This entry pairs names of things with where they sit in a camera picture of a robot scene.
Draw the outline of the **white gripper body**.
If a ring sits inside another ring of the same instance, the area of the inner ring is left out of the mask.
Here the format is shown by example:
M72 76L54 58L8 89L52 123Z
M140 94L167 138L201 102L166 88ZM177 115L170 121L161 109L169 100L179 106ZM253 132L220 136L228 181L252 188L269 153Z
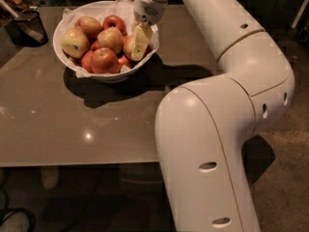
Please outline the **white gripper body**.
M133 13L138 22L158 24L167 7L167 0L133 0Z

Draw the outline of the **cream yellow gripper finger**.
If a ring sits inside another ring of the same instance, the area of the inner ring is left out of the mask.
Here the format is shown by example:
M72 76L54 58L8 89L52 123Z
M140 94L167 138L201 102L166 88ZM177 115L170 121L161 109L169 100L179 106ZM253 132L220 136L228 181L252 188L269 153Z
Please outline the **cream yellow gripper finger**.
M144 58L153 35L151 26L145 23L137 23L133 29L133 47L131 58L140 61Z

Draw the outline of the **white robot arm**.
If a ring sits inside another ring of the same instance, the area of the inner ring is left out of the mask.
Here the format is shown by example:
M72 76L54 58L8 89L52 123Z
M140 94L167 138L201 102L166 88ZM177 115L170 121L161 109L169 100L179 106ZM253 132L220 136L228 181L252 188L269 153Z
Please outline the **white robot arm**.
M183 0L221 70L169 92L155 143L177 232L261 232L242 145L277 121L295 76L268 32L237 0ZM156 24L167 0L134 0Z

